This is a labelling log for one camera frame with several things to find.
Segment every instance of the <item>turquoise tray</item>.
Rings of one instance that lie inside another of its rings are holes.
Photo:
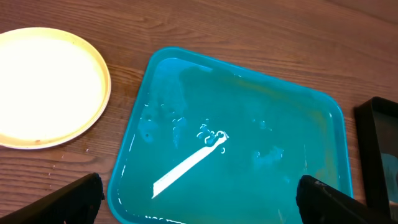
[[[108,204],[122,223],[301,223],[304,174],[353,196],[331,97],[168,47],[148,64]]]

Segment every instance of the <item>white strip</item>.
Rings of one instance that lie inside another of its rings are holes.
[[[157,180],[154,183],[154,196],[152,196],[152,198],[156,197],[158,194],[164,191],[164,189],[170,186],[170,184],[172,184],[184,173],[186,173],[186,171],[191,169],[194,165],[196,165],[198,162],[208,156],[217,148],[217,146],[223,144],[227,140],[227,135],[223,131],[218,131],[216,136],[218,136],[219,133],[223,134],[224,136],[222,138],[219,138],[213,146],[205,146],[199,149],[197,152],[186,158],[179,165],[166,173],[162,178]]]

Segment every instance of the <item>yellow-rimmed plate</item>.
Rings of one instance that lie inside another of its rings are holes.
[[[104,59],[82,38],[39,27],[0,34],[0,145],[69,141],[99,118],[110,93]]]

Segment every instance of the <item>wood grain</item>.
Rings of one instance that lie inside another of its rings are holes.
[[[353,107],[372,96],[398,101],[397,8],[394,0],[0,0],[0,32],[79,35],[102,53],[113,84],[104,114],[77,139],[0,148],[0,216],[89,172],[107,187],[146,64],[170,45],[331,95],[345,114],[354,194],[364,202]],[[96,223],[117,223],[106,203]]]

